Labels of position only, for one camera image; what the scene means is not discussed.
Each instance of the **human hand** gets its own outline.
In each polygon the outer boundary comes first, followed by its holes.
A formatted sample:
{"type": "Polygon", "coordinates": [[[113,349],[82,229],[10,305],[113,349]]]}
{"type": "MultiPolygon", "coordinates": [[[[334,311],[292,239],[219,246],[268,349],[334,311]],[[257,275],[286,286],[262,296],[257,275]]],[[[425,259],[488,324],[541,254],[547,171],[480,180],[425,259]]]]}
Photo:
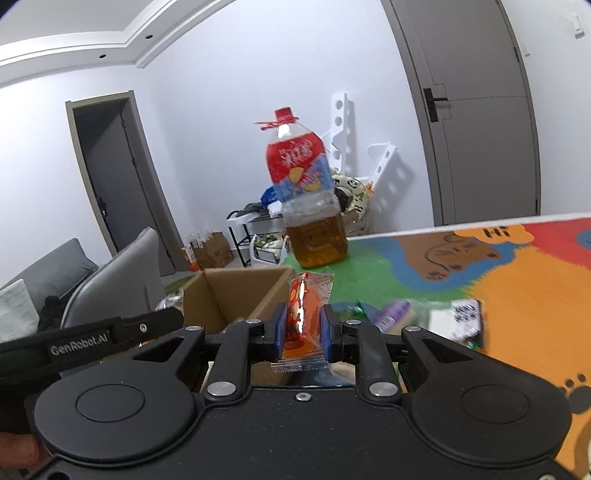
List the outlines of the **human hand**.
{"type": "Polygon", "coordinates": [[[32,435],[0,432],[0,468],[34,470],[45,455],[32,435]]]}

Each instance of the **red label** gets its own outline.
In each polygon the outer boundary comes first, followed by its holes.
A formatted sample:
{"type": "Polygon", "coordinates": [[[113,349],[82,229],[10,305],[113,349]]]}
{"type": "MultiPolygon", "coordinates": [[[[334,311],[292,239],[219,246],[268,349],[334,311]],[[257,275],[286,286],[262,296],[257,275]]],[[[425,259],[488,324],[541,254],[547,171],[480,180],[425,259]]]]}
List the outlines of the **red label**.
{"type": "Polygon", "coordinates": [[[267,146],[267,166],[273,183],[289,177],[299,183],[310,164],[324,153],[322,141],[314,133],[267,146]]]}

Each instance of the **ceiling molding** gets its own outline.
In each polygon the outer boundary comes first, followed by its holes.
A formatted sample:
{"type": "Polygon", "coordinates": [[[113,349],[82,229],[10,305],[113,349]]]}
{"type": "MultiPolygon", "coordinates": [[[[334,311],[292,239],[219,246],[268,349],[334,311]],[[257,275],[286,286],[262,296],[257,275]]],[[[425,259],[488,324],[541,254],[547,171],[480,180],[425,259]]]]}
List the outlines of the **ceiling molding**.
{"type": "Polygon", "coordinates": [[[0,86],[81,67],[134,64],[144,68],[195,25],[233,1],[154,0],[123,31],[66,33],[1,45],[0,86]]]}

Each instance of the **white pillow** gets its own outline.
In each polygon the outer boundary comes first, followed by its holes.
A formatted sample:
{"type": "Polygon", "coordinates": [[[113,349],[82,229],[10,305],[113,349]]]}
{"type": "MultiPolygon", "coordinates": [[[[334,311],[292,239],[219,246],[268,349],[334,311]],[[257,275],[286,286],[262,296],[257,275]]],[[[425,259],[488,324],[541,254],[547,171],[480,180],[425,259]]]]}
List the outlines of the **white pillow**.
{"type": "Polygon", "coordinates": [[[0,290],[0,342],[33,335],[39,315],[24,280],[0,290]]]}

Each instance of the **ceiling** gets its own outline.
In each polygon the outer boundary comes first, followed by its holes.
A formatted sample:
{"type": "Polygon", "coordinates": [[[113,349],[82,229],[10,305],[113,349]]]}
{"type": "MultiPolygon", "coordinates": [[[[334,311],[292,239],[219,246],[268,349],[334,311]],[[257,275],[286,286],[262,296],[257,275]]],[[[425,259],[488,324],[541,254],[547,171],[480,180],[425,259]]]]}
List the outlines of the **ceiling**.
{"type": "Polygon", "coordinates": [[[0,18],[0,85],[79,67],[143,68],[232,1],[19,0],[0,18]]]}

